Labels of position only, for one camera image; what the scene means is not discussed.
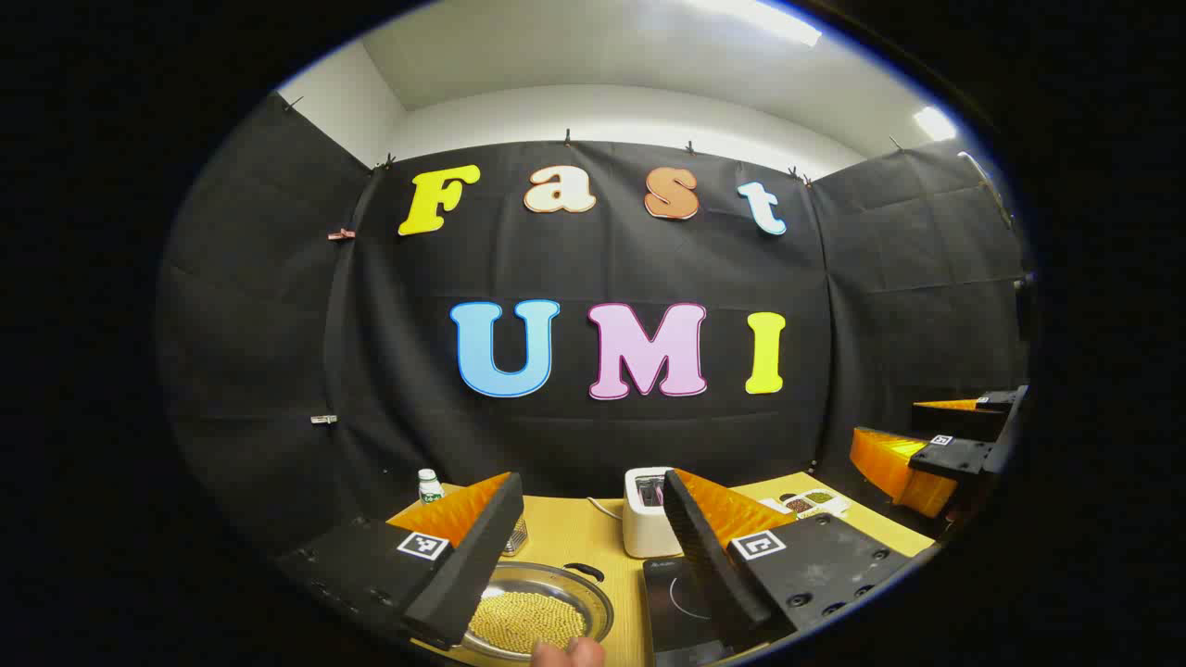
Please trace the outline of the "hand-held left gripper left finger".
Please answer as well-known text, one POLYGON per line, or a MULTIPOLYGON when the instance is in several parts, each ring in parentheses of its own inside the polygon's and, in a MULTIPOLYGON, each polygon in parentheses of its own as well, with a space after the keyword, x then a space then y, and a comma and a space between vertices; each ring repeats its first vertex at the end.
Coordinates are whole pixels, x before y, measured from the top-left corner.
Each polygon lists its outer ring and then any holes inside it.
POLYGON ((504 472, 385 521, 357 517, 280 555, 283 574, 329 609, 391 642, 463 641, 523 512, 504 472))

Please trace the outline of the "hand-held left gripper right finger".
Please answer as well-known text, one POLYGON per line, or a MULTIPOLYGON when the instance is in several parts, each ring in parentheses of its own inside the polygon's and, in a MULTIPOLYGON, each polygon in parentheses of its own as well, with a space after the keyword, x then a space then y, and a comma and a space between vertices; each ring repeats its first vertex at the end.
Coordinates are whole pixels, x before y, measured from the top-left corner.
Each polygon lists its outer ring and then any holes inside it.
POLYGON ((737 652, 816 633, 910 561, 831 512, 776 512, 678 468, 664 474, 663 510, 713 624, 737 652))

